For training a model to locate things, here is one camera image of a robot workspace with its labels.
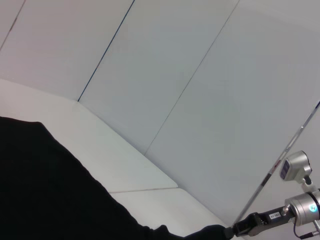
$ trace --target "gray wall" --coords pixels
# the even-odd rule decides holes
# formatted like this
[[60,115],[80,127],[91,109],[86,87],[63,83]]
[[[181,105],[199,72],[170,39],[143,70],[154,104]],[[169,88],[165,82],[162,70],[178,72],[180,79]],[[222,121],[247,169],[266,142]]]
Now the gray wall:
[[[80,100],[228,225],[320,89],[319,1],[237,2],[136,0]],[[131,3],[28,0],[0,52],[0,77],[77,99]],[[295,149],[314,172],[319,114]],[[274,175],[250,211],[299,191]],[[291,227],[257,239],[289,239]]]
[[238,0],[137,0],[80,103],[145,153]]
[[77,100],[131,3],[27,0],[1,49],[0,78]]
[[240,1],[146,153],[228,225],[320,99],[319,8]]

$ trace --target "black cloth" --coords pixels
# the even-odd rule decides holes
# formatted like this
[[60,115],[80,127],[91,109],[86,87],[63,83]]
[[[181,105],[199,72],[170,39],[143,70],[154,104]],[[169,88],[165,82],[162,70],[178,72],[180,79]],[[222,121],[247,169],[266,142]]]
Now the black cloth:
[[139,225],[43,124],[0,117],[0,239],[224,240],[223,230],[183,238]]

